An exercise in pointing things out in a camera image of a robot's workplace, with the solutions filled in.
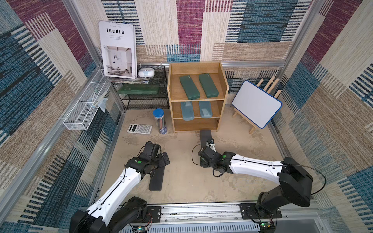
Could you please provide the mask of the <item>black pencil case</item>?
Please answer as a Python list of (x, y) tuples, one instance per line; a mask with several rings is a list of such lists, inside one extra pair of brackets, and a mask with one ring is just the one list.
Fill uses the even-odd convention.
[(163, 178), (164, 178), (165, 168), (158, 168), (151, 173), (151, 179), (149, 183), (149, 190), (160, 192), (162, 191)]
[(201, 130), (200, 131), (200, 139), (201, 139), (201, 148), (209, 146), (212, 135), (210, 130)]

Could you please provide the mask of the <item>light teal pencil case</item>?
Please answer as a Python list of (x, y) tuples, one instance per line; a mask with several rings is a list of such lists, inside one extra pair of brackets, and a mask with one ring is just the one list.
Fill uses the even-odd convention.
[(194, 109), (192, 102), (181, 102), (181, 111), (184, 121), (194, 120)]
[(199, 109), (201, 118), (212, 118), (212, 108), (210, 101), (199, 102)]

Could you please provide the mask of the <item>dark green pencil case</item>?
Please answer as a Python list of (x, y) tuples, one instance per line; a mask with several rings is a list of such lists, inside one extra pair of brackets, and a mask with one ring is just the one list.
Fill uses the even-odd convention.
[(189, 100), (200, 98), (200, 92), (190, 75), (181, 76), (179, 80)]
[(210, 74), (199, 74), (199, 81), (207, 98), (218, 97), (219, 91), (216, 88)]

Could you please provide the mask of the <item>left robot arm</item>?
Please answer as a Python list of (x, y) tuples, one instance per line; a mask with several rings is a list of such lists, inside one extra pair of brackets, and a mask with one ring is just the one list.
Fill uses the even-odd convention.
[(70, 221), (71, 233), (118, 233), (132, 223), (145, 223), (139, 232), (146, 232), (160, 221), (160, 207), (148, 207), (147, 201), (132, 197), (124, 202), (131, 190), (149, 174), (157, 188), (163, 183), (164, 167), (170, 164), (161, 146), (145, 143), (139, 155), (131, 158), (113, 185), (87, 210), (78, 210)]

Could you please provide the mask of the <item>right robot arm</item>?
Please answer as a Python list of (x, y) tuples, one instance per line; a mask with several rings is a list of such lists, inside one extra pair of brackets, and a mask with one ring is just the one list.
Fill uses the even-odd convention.
[(255, 204), (244, 205), (243, 213), (253, 219), (281, 217), (280, 207), (294, 204), (309, 207), (313, 177), (293, 158), (282, 161), (252, 159), (233, 152), (216, 152), (205, 146), (198, 152), (201, 167), (212, 168), (220, 175), (245, 174), (275, 183), (270, 191), (261, 192)]

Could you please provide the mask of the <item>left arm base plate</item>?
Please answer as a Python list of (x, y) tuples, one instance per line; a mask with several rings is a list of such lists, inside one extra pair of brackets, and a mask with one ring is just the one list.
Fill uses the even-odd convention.
[(161, 221), (162, 209), (161, 206), (147, 206), (146, 210), (141, 210), (139, 213), (132, 208), (123, 207), (118, 210), (120, 219), (124, 219), (128, 223), (159, 223)]

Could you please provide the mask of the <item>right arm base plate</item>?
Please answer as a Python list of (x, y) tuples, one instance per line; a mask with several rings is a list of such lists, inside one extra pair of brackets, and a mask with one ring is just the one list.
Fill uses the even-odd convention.
[(255, 203), (241, 203), (239, 204), (242, 219), (259, 220), (259, 219), (279, 219), (282, 218), (282, 213), (279, 209), (269, 212), (267, 210), (256, 209)]

